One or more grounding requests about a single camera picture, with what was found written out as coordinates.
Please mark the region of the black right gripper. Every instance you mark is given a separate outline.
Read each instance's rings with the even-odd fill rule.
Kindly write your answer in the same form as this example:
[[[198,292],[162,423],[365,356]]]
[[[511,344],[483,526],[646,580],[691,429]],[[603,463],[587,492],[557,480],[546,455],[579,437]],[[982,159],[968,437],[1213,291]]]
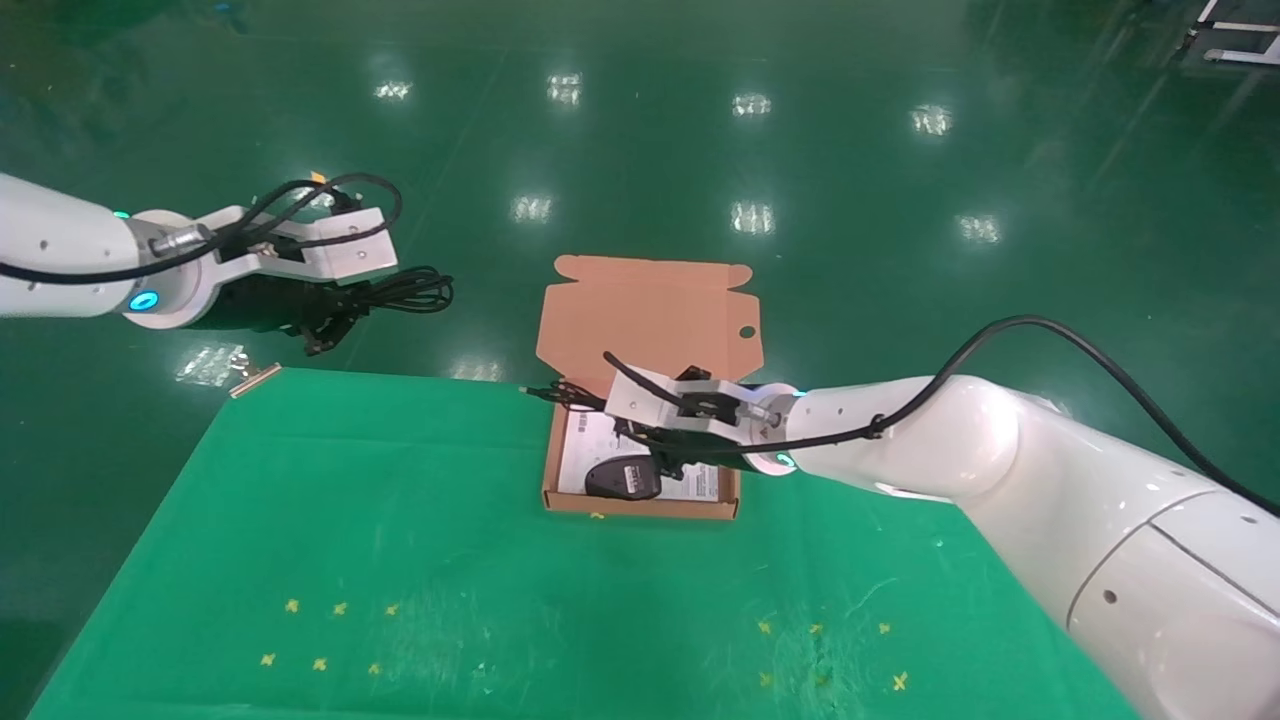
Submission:
[[[614,420],[614,433],[645,447],[658,477],[682,480],[685,470],[696,465],[780,471],[774,454],[742,454],[733,441],[713,434],[645,427],[630,420]]]

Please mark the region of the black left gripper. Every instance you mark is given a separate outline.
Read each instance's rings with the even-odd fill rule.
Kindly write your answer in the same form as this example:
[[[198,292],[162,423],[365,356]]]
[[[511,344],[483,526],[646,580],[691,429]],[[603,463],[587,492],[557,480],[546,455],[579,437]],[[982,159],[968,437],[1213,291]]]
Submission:
[[[351,331],[351,301],[325,296],[305,301],[302,281],[247,275],[221,284],[205,311],[206,331],[251,331],[339,343]]]

